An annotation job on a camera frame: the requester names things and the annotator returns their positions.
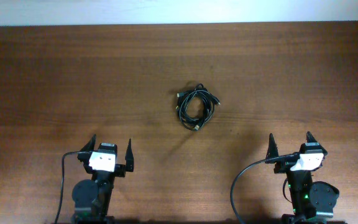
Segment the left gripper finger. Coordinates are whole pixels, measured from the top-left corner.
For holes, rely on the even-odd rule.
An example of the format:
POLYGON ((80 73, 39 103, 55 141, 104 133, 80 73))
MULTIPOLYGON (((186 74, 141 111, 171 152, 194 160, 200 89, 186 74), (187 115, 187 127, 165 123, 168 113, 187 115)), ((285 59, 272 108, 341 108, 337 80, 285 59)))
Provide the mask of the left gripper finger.
POLYGON ((132 152, 132 140, 129 139, 127 149, 126 149, 126 172, 133 172, 134 171, 134 155, 132 152))
POLYGON ((91 139, 80 149, 80 152, 92 152, 94 151, 94 146, 96 144, 96 134, 94 134, 91 139))

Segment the black usb cable thick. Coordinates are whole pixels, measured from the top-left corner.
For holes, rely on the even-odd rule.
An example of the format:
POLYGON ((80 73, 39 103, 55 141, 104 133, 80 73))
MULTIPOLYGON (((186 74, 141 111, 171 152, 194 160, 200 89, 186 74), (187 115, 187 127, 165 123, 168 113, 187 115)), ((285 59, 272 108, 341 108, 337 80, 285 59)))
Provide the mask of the black usb cable thick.
MULTIPOLYGON (((189 89, 189 90, 194 90, 197 88, 205 88, 207 89, 202 83, 197 84, 194 88, 189 89)), ((194 98, 192 100, 192 102, 190 103, 190 105, 188 106, 187 109, 187 113, 191 116, 191 117, 199 117, 203 114, 203 103, 201 102, 201 100, 199 98, 194 98)), ((186 124, 186 123, 182 123, 181 124, 188 130, 190 131, 199 131, 201 128, 203 128, 205 126, 205 124, 196 124, 196 125, 192 125, 192 124, 186 124)))

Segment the black usb cable thin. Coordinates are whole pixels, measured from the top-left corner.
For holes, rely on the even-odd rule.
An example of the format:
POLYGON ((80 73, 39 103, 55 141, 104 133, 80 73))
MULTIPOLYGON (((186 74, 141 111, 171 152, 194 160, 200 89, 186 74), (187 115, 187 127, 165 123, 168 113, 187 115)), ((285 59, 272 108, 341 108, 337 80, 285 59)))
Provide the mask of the black usb cable thin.
POLYGON ((177 93, 176 111, 182 123, 186 124, 204 124, 208 122, 214 114, 216 104, 220 104, 219 100, 205 88, 197 88, 177 93), (191 117, 187 113, 188 106, 194 98, 199 98, 203 103, 203 114, 199 117, 191 117))

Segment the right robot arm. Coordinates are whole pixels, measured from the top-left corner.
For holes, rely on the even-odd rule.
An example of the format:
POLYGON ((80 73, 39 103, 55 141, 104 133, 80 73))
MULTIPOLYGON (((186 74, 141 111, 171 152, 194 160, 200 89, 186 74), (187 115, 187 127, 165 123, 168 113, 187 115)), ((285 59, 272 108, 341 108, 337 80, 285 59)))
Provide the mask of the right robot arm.
POLYGON ((293 214, 284 214, 282 223, 326 223, 334 216, 339 190, 333 185, 312 179, 312 172, 323 166, 327 150, 310 133, 298 152, 279 155, 273 134, 269 135, 266 163, 274 164, 276 174, 287 176, 293 214))

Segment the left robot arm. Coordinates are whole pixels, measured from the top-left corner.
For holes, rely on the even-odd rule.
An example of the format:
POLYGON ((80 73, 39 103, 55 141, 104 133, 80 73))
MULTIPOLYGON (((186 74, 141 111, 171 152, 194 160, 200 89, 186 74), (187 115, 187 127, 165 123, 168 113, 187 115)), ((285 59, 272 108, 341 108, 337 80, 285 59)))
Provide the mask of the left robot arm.
POLYGON ((108 215, 115 178, 124 178, 134 171, 132 141, 128 142, 125 163, 118 164, 117 146, 102 142, 98 147, 96 137, 80 150, 77 159, 83 163, 90 179, 79 181, 73 188, 71 197, 75 203, 73 223, 114 223, 108 215))

